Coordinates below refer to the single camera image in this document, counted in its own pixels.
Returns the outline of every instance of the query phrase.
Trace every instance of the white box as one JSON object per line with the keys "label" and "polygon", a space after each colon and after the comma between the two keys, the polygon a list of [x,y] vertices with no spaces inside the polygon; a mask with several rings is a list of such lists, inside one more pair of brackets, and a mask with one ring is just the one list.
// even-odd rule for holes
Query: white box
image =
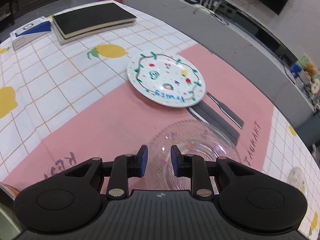
{"label": "white box", "polygon": [[10,33],[13,49],[20,49],[50,31],[50,20],[41,16]]}

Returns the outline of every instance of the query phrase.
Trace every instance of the knife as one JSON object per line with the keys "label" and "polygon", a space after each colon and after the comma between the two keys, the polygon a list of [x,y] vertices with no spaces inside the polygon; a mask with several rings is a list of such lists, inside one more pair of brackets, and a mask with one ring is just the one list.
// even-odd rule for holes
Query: knife
{"label": "knife", "polygon": [[188,107],[187,111],[198,121],[207,122],[218,128],[225,133],[234,145],[237,145],[240,133],[204,101],[200,101],[198,104]]}
{"label": "knife", "polygon": [[232,110],[227,107],[224,103],[217,100],[213,95],[211,95],[209,92],[207,92],[207,96],[211,98],[220,108],[220,110],[230,118],[231,121],[233,121],[240,129],[242,129],[244,122],[240,117],[238,117]]}

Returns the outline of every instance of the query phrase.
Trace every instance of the lemon print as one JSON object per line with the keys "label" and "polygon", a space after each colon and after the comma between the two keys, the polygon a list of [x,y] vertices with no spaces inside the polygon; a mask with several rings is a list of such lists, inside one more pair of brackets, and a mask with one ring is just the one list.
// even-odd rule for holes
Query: lemon print
{"label": "lemon print", "polygon": [[184,76],[184,77],[188,76],[188,71],[186,69],[182,69],[181,70],[181,75]]}
{"label": "lemon print", "polygon": [[291,133],[293,136],[297,136],[296,131],[292,128],[291,125],[289,125],[289,131],[290,131],[290,133]]}
{"label": "lemon print", "polygon": [[0,89],[0,119],[17,107],[16,92],[12,87]]}
{"label": "lemon print", "polygon": [[4,54],[10,47],[0,49],[0,54]]}
{"label": "lemon print", "polygon": [[91,51],[87,52],[87,57],[90,59],[90,55],[94,57],[99,57],[99,55],[103,57],[122,57],[124,55],[128,55],[129,53],[119,45],[114,44],[103,44],[94,47]]}
{"label": "lemon print", "polygon": [[312,235],[312,231],[316,229],[317,224],[318,224],[318,213],[315,212],[315,214],[313,215],[313,220],[310,225],[309,236]]}

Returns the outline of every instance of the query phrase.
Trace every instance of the gray counter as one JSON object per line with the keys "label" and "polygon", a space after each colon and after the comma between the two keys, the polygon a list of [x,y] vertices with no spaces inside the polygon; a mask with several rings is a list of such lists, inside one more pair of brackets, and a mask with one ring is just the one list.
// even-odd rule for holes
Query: gray counter
{"label": "gray counter", "polygon": [[269,98],[293,127],[313,115],[313,108],[285,75],[283,67],[245,39],[240,30],[223,25],[183,0],[123,0],[123,3],[166,22],[233,66]]}

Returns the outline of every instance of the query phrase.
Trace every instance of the notebook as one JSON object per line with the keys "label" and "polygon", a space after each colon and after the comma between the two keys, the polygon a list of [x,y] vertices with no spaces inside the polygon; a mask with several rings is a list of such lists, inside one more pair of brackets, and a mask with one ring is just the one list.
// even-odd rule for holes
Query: notebook
{"label": "notebook", "polygon": [[135,15],[115,3],[85,7],[52,18],[65,39],[105,27],[134,22],[135,19]]}

